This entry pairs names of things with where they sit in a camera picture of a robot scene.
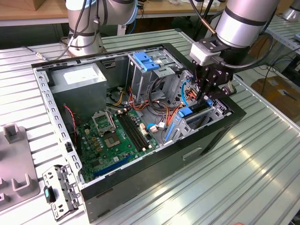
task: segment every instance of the slotted aluminum surface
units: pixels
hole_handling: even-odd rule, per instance
[[[280,16],[275,16],[266,31],[291,50],[300,48],[300,41],[295,39],[295,34],[300,33],[299,21],[288,22]]]
[[[107,50],[172,43],[188,56],[191,41],[175,30],[104,38]],[[33,47],[54,59],[59,44]],[[64,164],[30,64],[22,48],[0,51],[0,126],[16,122],[30,140],[39,185],[42,173]],[[299,128],[255,96],[237,78],[231,98],[246,112],[203,158],[176,172],[94,224],[288,224],[300,208]],[[43,192],[0,212],[1,224],[55,224]],[[88,224],[84,207],[59,222]]]

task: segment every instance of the ram slot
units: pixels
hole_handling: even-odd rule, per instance
[[[136,126],[134,125],[134,123],[133,123],[133,121],[131,120],[131,118],[130,118],[128,115],[126,115],[126,116],[125,116],[125,120],[126,120],[126,122],[127,122],[127,124],[128,124],[129,126],[133,126],[133,130],[134,130],[134,132],[136,133],[138,139],[139,139],[140,142],[142,143],[143,147],[146,148],[146,147],[147,147],[147,143],[146,143],[146,141],[145,141],[143,135],[142,135],[141,132],[139,131],[139,129],[136,128]]]
[[[118,116],[118,119],[137,150],[142,151],[143,148],[146,148],[147,143],[132,120],[127,115],[120,115]]]

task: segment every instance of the label on power supply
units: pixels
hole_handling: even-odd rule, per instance
[[[67,84],[73,84],[98,78],[98,74],[90,67],[73,72],[67,72],[64,74],[64,78]]]

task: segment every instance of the connector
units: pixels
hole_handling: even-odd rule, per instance
[[[152,126],[152,127],[150,127],[149,131],[151,131],[152,133],[155,133],[158,131],[158,129],[156,128],[156,126]]]

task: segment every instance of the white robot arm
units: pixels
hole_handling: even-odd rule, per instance
[[[129,24],[137,14],[137,0],[67,0],[70,33],[68,51],[73,56],[103,50],[100,25]]]

